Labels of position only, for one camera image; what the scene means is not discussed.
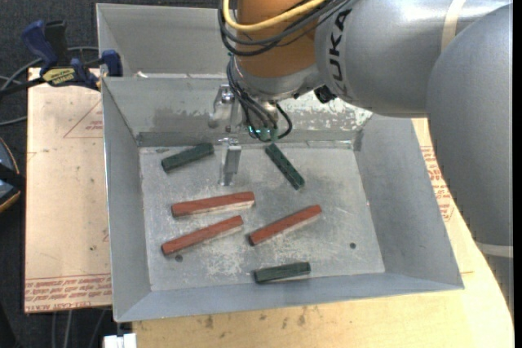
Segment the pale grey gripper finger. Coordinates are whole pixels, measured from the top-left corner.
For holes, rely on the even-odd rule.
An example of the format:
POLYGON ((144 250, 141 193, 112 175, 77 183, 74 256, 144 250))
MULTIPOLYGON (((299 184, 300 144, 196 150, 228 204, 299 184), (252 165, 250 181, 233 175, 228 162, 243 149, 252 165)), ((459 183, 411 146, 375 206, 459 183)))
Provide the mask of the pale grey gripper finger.
POLYGON ((226 152, 226 174, 234 175, 237 173, 241 158, 241 146, 230 145, 226 152))
POLYGON ((223 139, 221 145, 221 166, 220 166, 220 184, 222 186, 230 186, 234 173, 234 140, 230 138, 223 139))

